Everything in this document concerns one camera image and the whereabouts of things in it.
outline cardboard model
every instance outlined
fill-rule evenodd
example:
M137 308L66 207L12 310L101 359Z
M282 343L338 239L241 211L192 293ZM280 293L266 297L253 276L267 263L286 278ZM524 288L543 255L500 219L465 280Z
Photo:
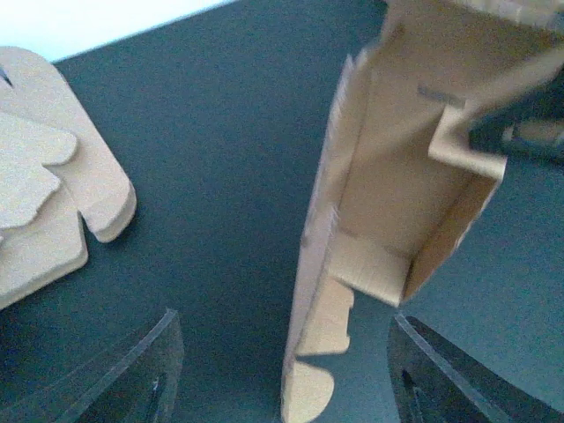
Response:
M346 349L350 288L409 300L501 183L506 158L469 149L471 121L562 64L561 35L442 0L391 3L379 43L346 60L301 241L286 423L312 421L338 384L299 357Z
M86 263L83 226L112 241L135 190L55 66L0 48L0 308Z

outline cardboard flap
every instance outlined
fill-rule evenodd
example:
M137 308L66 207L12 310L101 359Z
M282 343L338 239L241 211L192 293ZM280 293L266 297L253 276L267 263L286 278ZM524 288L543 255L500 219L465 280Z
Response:
M464 118L460 118L463 126L459 129L465 129L464 124L470 119L502 107L539 85L547 84L556 77L563 64L564 42L560 41L560 44L546 52L531 56L477 86L468 96L466 108L462 111Z
M442 223L423 245L412 262L405 284L404 300L412 297L433 272L452 255L472 221L484 210L500 182L485 176L474 176L456 200Z
M410 257L342 231L331 248L329 274L333 278L394 307L399 305Z

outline cardboard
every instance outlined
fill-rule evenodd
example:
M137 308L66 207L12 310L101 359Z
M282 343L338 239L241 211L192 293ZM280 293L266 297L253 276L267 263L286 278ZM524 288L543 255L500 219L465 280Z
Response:
M286 423L311 421L286 412L298 407L287 403L296 357L343 352L348 310L323 296L327 286L350 286L393 307L417 293L503 178L506 158L468 147L470 123L553 78L562 46L561 34L466 4L405 0L390 3L379 44L347 58L304 227L307 239L323 233L325 251L312 262L301 246L293 315L306 319L290 326L301 341L286 348ZM330 230L319 223L327 210L337 216ZM303 279L308 271L318 277ZM337 289L332 295L348 301ZM339 322L342 343L318 340L331 338L320 315Z
M81 218L112 241L135 190L63 76L0 48L0 309L86 263Z
M284 421L313 421L329 403L335 381L319 367L295 361L286 378Z

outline white wall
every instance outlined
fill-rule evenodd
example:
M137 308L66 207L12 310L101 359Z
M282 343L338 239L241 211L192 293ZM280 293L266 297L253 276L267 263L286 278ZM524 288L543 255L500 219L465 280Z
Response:
M231 1L4 0L0 46L55 61Z

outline black object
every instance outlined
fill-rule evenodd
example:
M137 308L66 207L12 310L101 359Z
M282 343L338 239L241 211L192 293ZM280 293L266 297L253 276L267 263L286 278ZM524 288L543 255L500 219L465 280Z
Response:
M519 126L524 122L562 119L564 68L550 83L474 122L469 131L470 147L482 152L517 155L564 166L563 137L539 140L519 136Z
M0 421L165 423L184 355L177 312L148 323L44 390L0 411Z
M403 423L564 421L414 317L392 320L388 362Z
M8 78L8 75L6 75L6 72L4 71L4 69L2 69L2 66L0 66L0 78L2 78L12 88L14 87L14 85L11 83L10 79Z

